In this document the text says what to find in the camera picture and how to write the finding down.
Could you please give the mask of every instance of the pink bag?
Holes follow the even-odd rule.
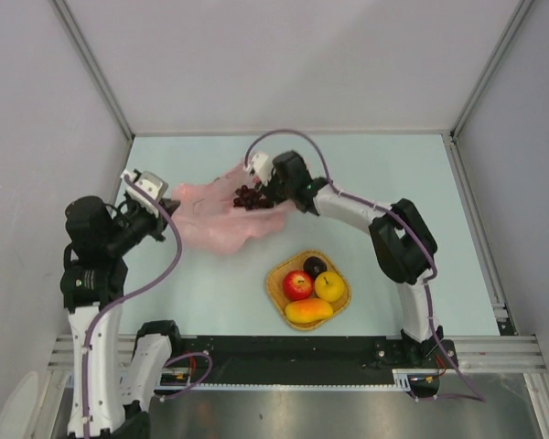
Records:
[[[234,192],[242,185],[253,187],[243,163],[208,185],[181,183],[171,197],[181,201],[172,216],[182,240],[191,247],[227,254],[239,250],[248,238],[280,231],[286,214],[295,209],[286,201],[272,209],[235,208]]]

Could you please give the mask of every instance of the table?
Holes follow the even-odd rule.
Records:
[[[136,137],[129,169],[149,170],[169,183],[210,182],[235,166],[254,136]],[[439,250],[439,276],[433,283],[436,314],[446,335],[498,335],[490,298],[439,135],[316,135],[334,180],[345,190],[378,201],[411,199]],[[259,150],[271,155],[295,149],[312,176],[322,168],[309,144],[278,135]],[[176,246],[151,238],[129,252],[125,292],[160,274]],[[309,333],[289,327],[264,287],[268,271],[307,249],[323,251],[348,278],[348,308]],[[224,257],[185,248],[176,270],[154,290],[124,304],[122,333],[135,333],[145,321],[173,319],[184,335],[381,336],[398,335],[402,313],[396,286],[381,272],[371,239],[333,219],[294,212],[285,229],[247,241]]]

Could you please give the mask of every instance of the orange-yellow mango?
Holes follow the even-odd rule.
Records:
[[[333,316],[333,308],[323,299],[303,299],[287,305],[285,315],[292,323],[311,323]]]

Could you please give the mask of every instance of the reflective metal surface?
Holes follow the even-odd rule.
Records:
[[[466,391],[454,376],[442,391]],[[541,438],[522,375],[482,375],[488,403],[415,403],[403,393],[193,391],[151,406],[152,437],[174,439]],[[62,410],[62,416],[69,416]],[[65,422],[58,435],[65,437]]]

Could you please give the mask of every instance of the fruit bowl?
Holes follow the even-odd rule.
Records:
[[[291,303],[291,301],[286,298],[285,293],[283,292],[283,279],[285,279],[285,276],[293,270],[303,270],[303,262],[305,262],[305,260],[310,256],[317,256],[318,258],[323,260],[323,262],[325,262],[328,266],[328,270],[337,273],[346,285],[342,297],[340,297],[337,301],[331,303],[331,307],[333,308],[333,316],[331,316],[330,318],[335,317],[344,309],[346,309],[351,300],[350,284],[338,270],[338,267],[336,267],[336,265],[334,265],[334,263],[328,258],[328,256],[326,256],[322,252],[318,252],[317,250],[307,250],[293,256],[292,258],[284,261],[280,265],[277,265],[266,276],[266,291],[273,301],[274,307],[276,307],[279,314],[283,317],[286,323],[299,331],[313,330],[316,327],[320,327],[329,320],[329,318],[326,318],[311,323],[293,323],[290,322],[285,315],[285,308],[288,304]],[[316,297],[315,292],[312,293],[311,297]]]

